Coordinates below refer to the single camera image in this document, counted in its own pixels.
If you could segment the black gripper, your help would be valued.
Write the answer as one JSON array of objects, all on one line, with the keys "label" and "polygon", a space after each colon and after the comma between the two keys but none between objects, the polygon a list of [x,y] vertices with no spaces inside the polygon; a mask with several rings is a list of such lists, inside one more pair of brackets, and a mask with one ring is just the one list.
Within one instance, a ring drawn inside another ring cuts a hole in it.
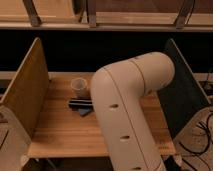
[{"label": "black gripper", "polygon": [[93,111],[93,104],[90,99],[71,98],[68,102],[68,106],[72,110],[77,110],[82,117]]}]

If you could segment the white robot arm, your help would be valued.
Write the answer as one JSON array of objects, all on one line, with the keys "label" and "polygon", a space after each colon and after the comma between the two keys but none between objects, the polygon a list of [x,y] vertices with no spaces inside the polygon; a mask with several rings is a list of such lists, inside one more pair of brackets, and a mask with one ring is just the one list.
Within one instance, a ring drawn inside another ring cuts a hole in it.
[{"label": "white robot arm", "polygon": [[74,109],[92,109],[114,171],[166,171],[140,99],[170,84],[175,66],[166,54],[151,52],[95,72],[89,99],[73,98]]}]

